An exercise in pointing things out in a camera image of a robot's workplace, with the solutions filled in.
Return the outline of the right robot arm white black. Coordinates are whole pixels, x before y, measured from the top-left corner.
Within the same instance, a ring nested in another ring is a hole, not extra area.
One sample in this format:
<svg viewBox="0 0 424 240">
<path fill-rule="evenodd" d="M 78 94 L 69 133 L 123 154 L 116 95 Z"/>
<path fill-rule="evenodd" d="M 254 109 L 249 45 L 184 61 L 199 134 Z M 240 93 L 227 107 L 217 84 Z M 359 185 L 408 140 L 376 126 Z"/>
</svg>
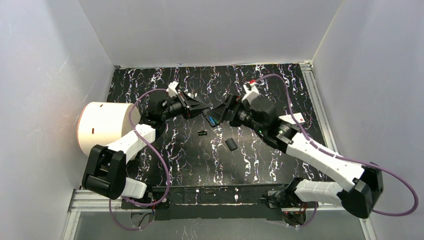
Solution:
<svg viewBox="0 0 424 240">
<path fill-rule="evenodd" d="M 230 95 L 206 111 L 212 127 L 228 122 L 252 129 L 268 146 L 312 165 L 331 182 L 295 178 L 280 196 L 300 203 L 322 202 L 343 207 L 355 217 L 369 217 L 383 192 L 382 171 L 376 165 L 348 162 L 315 142 L 300 127 L 281 119 L 278 108 L 263 97 L 252 102 Z"/>
</svg>

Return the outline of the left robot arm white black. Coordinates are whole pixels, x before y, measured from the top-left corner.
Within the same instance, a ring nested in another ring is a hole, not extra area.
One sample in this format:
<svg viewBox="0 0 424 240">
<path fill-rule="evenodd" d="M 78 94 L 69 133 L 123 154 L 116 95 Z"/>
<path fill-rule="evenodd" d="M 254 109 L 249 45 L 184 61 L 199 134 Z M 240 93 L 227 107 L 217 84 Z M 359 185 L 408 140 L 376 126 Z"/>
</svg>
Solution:
<svg viewBox="0 0 424 240">
<path fill-rule="evenodd" d="M 148 186 L 127 177 L 127 163 L 159 138 L 166 120 L 192 119 L 208 107 L 191 93 L 164 91 L 150 95 L 143 113 L 133 103 L 89 103 L 77 124 L 77 142 L 88 157 L 82 187 L 111 200 L 143 198 Z"/>
</svg>

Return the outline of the black remote battery cover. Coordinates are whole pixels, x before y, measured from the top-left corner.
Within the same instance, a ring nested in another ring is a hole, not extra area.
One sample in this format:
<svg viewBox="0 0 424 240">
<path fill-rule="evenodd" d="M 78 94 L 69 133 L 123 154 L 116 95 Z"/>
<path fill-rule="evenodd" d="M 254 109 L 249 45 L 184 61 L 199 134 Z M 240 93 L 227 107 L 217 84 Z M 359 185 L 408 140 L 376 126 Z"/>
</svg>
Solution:
<svg viewBox="0 0 424 240">
<path fill-rule="evenodd" d="M 238 148 L 238 145 L 237 145 L 237 143 L 234 141 L 234 139 L 233 139 L 233 138 L 228 138 L 228 139 L 225 141 L 225 144 L 227 145 L 227 147 L 228 147 L 228 149 L 229 149 L 230 151 L 234 151 L 234 150 L 236 150 L 236 149 Z"/>
</svg>

